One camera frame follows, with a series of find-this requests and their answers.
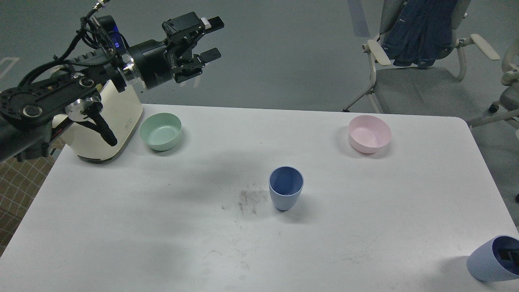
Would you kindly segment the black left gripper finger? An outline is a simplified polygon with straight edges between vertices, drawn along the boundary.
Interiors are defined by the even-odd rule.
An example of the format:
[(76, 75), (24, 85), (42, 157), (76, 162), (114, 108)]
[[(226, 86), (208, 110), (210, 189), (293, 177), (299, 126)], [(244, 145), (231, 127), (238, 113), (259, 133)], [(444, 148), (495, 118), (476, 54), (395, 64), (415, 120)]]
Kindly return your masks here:
[(162, 29), (168, 37), (191, 35), (201, 33), (211, 33), (221, 28), (225, 24), (220, 17), (200, 18), (194, 12), (169, 19), (162, 24)]
[(178, 83), (183, 83), (202, 74), (202, 69), (210, 62), (222, 57), (217, 48), (210, 49), (200, 55), (194, 54), (191, 58), (179, 60)]

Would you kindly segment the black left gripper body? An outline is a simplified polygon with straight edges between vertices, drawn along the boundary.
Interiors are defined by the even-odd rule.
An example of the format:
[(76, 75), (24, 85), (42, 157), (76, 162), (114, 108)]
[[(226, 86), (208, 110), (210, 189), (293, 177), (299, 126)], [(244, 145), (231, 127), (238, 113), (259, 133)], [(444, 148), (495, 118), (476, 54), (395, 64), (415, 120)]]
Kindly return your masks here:
[(129, 48), (129, 55), (146, 89), (174, 80), (182, 83), (202, 74), (203, 61), (193, 48), (203, 31), (167, 31), (163, 41), (150, 39)]

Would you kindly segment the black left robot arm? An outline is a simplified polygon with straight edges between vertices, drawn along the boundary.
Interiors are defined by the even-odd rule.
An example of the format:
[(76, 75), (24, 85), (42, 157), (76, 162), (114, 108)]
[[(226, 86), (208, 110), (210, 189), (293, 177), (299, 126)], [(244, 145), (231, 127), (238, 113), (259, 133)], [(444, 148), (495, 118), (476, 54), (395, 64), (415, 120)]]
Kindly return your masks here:
[(112, 82), (123, 92), (131, 82), (140, 82), (146, 90), (170, 80), (180, 84), (221, 57), (217, 48), (193, 54), (204, 35), (224, 28), (219, 17), (200, 18), (191, 12), (169, 19), (162, 23), (163, 41), (150, 39), (130, 47), (111, 16), (94, 16), (106, 4), (98, 0), (80, 19), (62, 56), (1, 92), (1, 162), (48, 157), (54, 140), (74, 123), (115, 146), (116, 135), (101, 116), (98, 85)]

